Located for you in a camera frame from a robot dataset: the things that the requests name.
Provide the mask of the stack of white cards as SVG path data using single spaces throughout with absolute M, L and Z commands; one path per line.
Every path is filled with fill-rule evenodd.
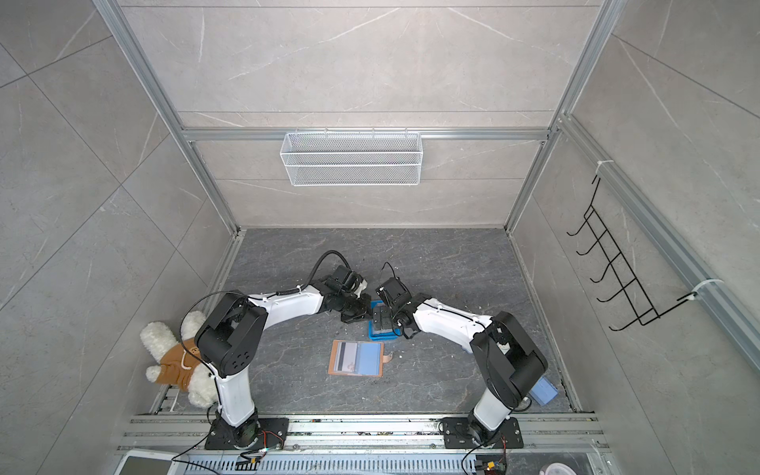
M 373 334 L 394 334 L 392 311 L 385 305 L 377 305 L 373 309 Z

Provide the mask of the blue plastic card tray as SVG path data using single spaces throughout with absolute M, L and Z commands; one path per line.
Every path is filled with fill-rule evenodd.
M 396 340 L 398 327 L 391 318 L 391 310 L 382 301 L 371 302 L 371 319 L 368 321 L 368 338 L 374 342 Z

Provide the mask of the pink VIP card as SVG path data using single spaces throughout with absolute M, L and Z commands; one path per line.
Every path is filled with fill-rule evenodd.
M 359 344 L 357 342 L 338 342 L 334 371 L 354 374 L 358 360 Z

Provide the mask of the tan leather card holder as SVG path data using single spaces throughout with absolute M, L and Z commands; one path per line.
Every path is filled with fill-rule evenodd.
M 328 374 L 355 377 L 381 377 L 384 365 L 393 359 L 385 353 L 383 342 L 334 340 Z

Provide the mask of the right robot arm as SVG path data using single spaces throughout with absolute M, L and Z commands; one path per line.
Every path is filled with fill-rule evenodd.
M 548 370 L 543 352 L 508 312 L 487 316 L 455 309 L 428 294 L 413 294 L 397 277 L 376 293 L 407 340 L 435 334 L 473 355 L 486 385 L 468 415 L 469 431 L 479 441 L 496 433 Z

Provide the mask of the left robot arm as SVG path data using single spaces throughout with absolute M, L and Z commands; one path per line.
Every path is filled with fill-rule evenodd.
M 270 294 L 223 294 L 194 342 L 214 376 L 220 418 L 238 429 L 253 420 L 249 366 L 265 330 L 288 321 L 338 312 L 350 319 L 371 314 L 366 280 L 340 265 L 331 274 L 304 286 Z

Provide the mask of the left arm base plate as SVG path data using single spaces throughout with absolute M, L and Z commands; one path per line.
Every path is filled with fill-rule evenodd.
M 287 418 L 253 418 L 240 427 L 232 427 L 224 419 L 219 419 L 213 421 L 204 448 L 241 451 L 282 448 L 289 423 Z

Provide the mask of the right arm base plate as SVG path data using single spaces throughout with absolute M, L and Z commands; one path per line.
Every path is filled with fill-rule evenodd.
M 524 448 L 522 431 L 515 418 L 502 421 L 494 431 L 489 431 L 476 420 L 443 418 L 439 421 L 439 432 L 443 436 L 446 449 L 471 449 L 491 445 L 506 449 Z

